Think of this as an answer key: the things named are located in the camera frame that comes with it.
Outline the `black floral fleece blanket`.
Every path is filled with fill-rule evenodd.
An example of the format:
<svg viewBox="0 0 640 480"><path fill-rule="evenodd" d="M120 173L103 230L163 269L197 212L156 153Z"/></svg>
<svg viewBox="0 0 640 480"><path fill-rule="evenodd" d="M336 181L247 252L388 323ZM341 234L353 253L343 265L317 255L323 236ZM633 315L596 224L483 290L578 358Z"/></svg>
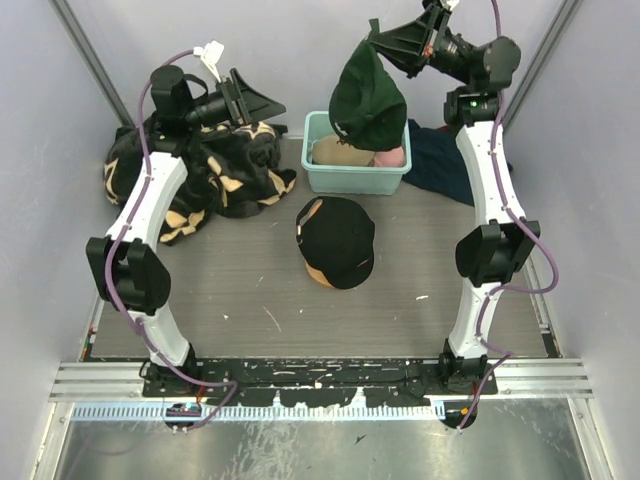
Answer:
<svg viewBox="0 0 640 480"><path fill-rule="evenodd" d="M195 234L213 215L244 219L259 215L294 187L297 173L281 168L280 139L285 127L257 122L202 127L199 150L185 159L186 181L174 196L159 242L172 245ZM116 131L107 154L103 183L108 201L123 207L142 167L136 127Z"/></svg>

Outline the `green baseball cap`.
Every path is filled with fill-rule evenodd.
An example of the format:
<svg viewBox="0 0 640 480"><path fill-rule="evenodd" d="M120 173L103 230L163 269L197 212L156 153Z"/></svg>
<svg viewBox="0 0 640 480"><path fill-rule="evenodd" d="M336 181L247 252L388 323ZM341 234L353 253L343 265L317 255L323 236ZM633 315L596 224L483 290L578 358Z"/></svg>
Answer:
<svg viewBox="0 0 640 480"><path fill-rule="evenodd" d="M356 149L384 152L402 145L406 100L369 41L361 41L345 63L328 116L339 139Z"/></svg>

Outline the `teal plastic bin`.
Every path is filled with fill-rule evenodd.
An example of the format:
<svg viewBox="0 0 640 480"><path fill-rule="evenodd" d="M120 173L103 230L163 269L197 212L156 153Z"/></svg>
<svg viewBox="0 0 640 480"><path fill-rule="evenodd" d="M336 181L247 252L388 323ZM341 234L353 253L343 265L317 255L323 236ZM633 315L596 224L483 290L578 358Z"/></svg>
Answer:
<svg viewBox="0 0 640 480"><path fill-rule="evenodd" d="M405 154L402 167L355 167L314 163L314 144L333 133L327 111L311 111L306 115L300 163L306 170L311 190L315 193L393 195L403 176L412 168L408 123L405 123L402 138Z"/></svg>

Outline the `navy blue sweater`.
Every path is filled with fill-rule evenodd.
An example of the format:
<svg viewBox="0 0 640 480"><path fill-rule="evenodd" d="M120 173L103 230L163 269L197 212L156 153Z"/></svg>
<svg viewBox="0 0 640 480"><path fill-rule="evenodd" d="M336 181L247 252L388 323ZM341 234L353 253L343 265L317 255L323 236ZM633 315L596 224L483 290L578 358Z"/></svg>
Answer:
<svg viewBox="0 0 640 480"><path fill-rule="evenodd" d="M473 207L469 176L454 133L447 126L421 127L414 119L408 120L408 128L412 167L403 180Z"/></svg>

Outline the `black baseball cap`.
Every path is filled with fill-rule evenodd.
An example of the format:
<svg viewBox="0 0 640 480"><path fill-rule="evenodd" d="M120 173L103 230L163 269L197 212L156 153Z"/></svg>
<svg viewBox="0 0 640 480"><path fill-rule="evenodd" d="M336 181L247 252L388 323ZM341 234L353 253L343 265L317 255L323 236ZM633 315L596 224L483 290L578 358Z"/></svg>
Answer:
<svg viewBox="0 0 640 480"><path fill-rule="evenodd" d="M302 258L324 273L334 289L362 284L374 267L375 223L357 202L316 196L296 217L296 243Z"/></svg>

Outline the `wooden hat stand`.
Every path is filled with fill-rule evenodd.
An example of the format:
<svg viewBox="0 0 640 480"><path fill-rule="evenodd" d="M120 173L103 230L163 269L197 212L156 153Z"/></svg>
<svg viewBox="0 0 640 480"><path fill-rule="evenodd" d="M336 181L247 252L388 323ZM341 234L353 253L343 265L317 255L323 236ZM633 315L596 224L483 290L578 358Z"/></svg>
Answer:
<svg viewBox="0 0 640 480"><path fill-rule="evenodd" d="M308 263L305 264L305 268L314 281L326 288L334 288L334 285L326 278L322 271L313 268Z"/></svg>

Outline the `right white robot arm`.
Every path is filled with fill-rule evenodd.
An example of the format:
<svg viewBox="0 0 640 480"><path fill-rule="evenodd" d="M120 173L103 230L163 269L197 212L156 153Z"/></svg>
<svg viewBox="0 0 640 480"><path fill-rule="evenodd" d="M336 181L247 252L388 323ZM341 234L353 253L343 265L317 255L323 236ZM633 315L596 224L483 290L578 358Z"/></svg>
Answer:
<svg viewBox="0 0 640 480"><path fill-rule="evenodd" d="M371 21L369 41L413 78L430 66L460 85L448 93L444 120L468 174L475 227L455 249L463 288L454 328L438 359L436 377L459 394L489 370L488 332L502 291L519 272L540 236L515 194L502 145L502 94L521 62L521 50L502 34L476 46L453 33L454 1L425 1L415 20L387 31Z"/></svg>

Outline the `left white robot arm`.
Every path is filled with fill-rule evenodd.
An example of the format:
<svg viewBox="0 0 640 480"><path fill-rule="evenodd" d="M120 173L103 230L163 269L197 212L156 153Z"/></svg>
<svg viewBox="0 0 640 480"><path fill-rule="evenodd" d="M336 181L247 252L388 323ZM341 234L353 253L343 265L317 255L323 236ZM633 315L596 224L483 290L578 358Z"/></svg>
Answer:
<svg viewBox="0 0 640 480"><path fill-rule="evenodd" d="M140 96L152 99L157 122L146 129L144 119L137 119L142 160L136 182L107 233L86 245L100 297L125 317L151 363L165 374L165 385L178 396L191 395L203 382L194 348L171 312L171 276L157 245L170 205L187 179L186 160L197 152L204 127L241 127L286 111L284 104L249 86L236 69L199 97L189 88L194 80L172 62L151 73Z"/></svg>

